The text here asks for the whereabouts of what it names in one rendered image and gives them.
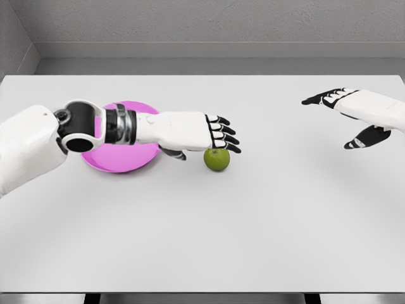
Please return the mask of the green apple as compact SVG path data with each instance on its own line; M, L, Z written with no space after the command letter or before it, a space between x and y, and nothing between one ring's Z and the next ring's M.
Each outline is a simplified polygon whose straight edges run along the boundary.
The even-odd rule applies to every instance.
M230 153L226 149L207 149L204 152L203 160L210 170L222 172L230 164Z

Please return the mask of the pink round plate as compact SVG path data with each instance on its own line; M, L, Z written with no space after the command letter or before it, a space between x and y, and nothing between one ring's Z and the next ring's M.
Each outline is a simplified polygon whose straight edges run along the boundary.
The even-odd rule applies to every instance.
M152 106L137 101L120 101L127 110L141 113L158 114ZM95 136L101 135L101 119L96 116ZM103 172L124 173L148 164L160 152L156 143L134 145L103 144L99 148L82 153L86 164Z

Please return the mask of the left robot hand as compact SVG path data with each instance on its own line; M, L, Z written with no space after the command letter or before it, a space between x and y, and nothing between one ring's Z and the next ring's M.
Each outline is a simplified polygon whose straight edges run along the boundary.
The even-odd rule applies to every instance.
M173 111L156 116L158 145L166 155L185 161L185 151L225 149L241 153L236 131L218 115L203 112Z

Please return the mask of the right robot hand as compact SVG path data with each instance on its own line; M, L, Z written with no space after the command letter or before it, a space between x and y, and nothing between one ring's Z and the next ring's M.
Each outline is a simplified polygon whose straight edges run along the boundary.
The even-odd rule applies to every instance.
M363 149L388 139L393 130L405 136L405 102L365 89L337 88L321 92L301 102L323 105L345 117L368 124L344 148Z

